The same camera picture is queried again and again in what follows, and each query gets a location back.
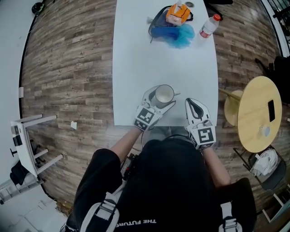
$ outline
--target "bottle label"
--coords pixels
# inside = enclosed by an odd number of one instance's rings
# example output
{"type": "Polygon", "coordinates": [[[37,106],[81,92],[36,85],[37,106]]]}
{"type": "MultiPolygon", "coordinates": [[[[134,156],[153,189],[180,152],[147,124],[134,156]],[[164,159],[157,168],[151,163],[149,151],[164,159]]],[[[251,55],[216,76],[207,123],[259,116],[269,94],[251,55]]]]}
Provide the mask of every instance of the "bottle label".
{"type": "Polygon", "coordinates": [[[203,26],[200,30],[200,35],[204,38],[210,37],[210,35],[213,33],[212,31],[208,30],[205,26],[203,26]]]}

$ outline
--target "cup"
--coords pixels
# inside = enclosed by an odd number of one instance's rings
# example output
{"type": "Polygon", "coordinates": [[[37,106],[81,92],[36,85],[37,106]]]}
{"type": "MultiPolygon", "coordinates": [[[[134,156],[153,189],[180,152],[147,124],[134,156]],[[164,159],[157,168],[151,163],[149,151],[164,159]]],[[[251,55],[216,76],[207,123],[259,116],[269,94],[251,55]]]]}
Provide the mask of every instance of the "cup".
{"type": "Polygon", "coordinates": [[[159,85],[155,90],[155,95],[151,100],[151,105],[162,109],[173,100],[174,96],[179,94],[179,92],[174,92],[173,88],[169,85],[159,85]]]}
{"type": "Polygon", "coordinates": [[[263,136],[267,137],[270,134],[270,127],[268,127],[268,126],[261,126],[260,127],[260,133],[263,136]]]}

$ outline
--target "black t-shirt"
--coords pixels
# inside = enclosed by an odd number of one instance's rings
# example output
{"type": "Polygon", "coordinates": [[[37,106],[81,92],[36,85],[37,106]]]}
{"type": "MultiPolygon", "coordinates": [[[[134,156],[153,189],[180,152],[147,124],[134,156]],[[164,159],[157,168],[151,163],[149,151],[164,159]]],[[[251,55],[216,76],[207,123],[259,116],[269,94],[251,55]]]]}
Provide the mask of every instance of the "black t-shirt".
{"type": "MultiPolygon", "coordinates": [[[[90,207],[121,183],[118,156],[107,149],[97,150],[76,193],[73,214],[79,229],[90,207]]],[[[233,203],[233,216],[244,222],[243,231],[252,231],[256,210],[248,182],[217,191],[193,144],[180,139],[152,140],[135,162],[119,199],[120,217],[114,231],[218,231],[223,222],[220,204],[234,199],[239,202],[233,203]]]]}

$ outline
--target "round lid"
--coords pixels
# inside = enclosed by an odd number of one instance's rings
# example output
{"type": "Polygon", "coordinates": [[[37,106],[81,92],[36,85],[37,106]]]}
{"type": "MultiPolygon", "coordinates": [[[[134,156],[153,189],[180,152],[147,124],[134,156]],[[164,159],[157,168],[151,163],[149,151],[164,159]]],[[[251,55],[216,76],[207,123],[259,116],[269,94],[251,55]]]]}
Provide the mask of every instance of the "round lid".
{"type": "Polygon", "coordinates": [[[213,19],[216,20],[216,21],[221,21],[221,17],[218,14],[215,14],[213,16],[213,19]]]}

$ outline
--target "plastic bottle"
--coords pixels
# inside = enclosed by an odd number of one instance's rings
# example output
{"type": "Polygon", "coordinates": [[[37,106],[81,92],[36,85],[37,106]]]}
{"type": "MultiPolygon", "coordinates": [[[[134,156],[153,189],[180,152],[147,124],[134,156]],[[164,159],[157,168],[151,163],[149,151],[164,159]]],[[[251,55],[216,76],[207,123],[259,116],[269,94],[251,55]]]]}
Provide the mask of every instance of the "plastic bottle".
{"type": "Polygon", "coordinates": [[[221,17],[218,14],[215,14],[213,17],[210,17],[200,29],[199,33],[202,37],[208,38],[210,35],[218,28],[219,21],[221,17]]]}

